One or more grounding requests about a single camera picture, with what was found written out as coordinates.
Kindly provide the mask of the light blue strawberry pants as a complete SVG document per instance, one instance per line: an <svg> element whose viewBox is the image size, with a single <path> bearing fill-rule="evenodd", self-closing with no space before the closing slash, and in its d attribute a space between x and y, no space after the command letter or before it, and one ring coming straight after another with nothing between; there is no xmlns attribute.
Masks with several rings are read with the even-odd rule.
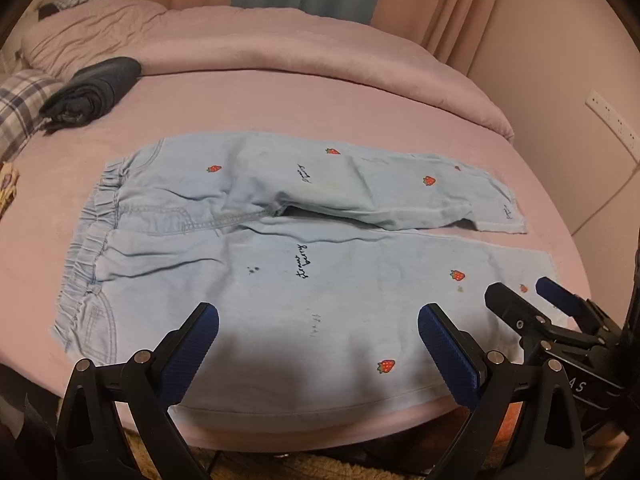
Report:
<svg viewBox="0 0 640 480"><path fill-rule="evenodd" d="M522 234L513 193L446 157L267 133L174 136L112 162L66 256L56 336L115 364L201 302L221 328L183 407L238 424L348 419L446 393L416 318L436 302L485 347L518 356L484 304L532 296L544 252L445 233Z"/></svg>

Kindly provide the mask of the white wall power strip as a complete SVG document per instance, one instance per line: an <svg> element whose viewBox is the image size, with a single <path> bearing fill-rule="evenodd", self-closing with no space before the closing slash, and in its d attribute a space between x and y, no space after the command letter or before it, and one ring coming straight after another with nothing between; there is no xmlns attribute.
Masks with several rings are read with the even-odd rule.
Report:
<svg viewBox="0 0 640 480"><path fill-rule="evenodd" d="M627 124L621 114L618 114L614 107L605 101L603 96L596 90L591 90L585 99L585 104L596 114L602 122L614 133L616 139L623 144L626 151L634 159L640 162L640 142L639 135L634 128Z"/></svg>

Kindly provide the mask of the pink bed sheet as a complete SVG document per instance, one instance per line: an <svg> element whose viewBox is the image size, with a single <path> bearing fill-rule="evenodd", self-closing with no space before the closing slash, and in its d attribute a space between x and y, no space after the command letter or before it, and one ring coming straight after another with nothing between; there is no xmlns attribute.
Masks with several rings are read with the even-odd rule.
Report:
<svg viewBox="0 0 640 480"><path fill-rule="evenodd" d="M266 70L144 77L16 159L2 362L60 394L78 360L124 362L208 302L219 334L170 412L192 445L333 448L445 414L424 304L519 358L486 288L589 288L510 136L461 76L448 105Z"/></svg>

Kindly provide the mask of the plaid pillow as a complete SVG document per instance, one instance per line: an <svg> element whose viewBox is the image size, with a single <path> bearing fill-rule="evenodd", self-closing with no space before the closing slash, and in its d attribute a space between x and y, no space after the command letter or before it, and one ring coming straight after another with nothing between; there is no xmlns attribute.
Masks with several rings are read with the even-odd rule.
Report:
<svg viewBox="0 0 640 480"><path fill-rule="evenodd" d="M43 103L62 82L41 70L21 70L1 85L1 161L14 158L41 122Z"/></svg>

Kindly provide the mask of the yellow patterned cloth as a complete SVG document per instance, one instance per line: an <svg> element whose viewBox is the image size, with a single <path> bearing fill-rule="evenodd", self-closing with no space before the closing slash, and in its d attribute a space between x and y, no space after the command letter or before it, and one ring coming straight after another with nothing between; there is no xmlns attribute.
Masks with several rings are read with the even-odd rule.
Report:
<svg viewBox="0 0 640 480"><path fill-rule="evenodd" d="M2 162L0 178L0 217L14 202L17 193L17 181L20 174L12 162Z"/></svg>

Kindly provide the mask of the dark rolled clothing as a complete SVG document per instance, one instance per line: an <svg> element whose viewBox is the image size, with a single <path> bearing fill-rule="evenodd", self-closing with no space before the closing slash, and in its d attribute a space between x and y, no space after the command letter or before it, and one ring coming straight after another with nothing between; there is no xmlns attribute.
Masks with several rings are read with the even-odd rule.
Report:
<svg viewBox="0 0 640 480"><path fill-rule="evenodd" d="M55 91L39 110L47 134L78 128L108 114L142 75L134 58L118 56L87 66Z"/></svg>

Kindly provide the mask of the pink duvet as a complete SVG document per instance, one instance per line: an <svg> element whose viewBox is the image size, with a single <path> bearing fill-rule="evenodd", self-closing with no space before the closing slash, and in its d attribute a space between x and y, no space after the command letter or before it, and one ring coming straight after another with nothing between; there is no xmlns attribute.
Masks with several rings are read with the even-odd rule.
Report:
<svg viewBox="0 0 640 480"><path fill-rule="evenodd" d="M149 0L91 0L32 26L21 52L27 65L61 80L115 56L134 58L146 76L276 70L339 79L514 138L502 110L471 79L418 44L296 9L169 10Z"/></svg>

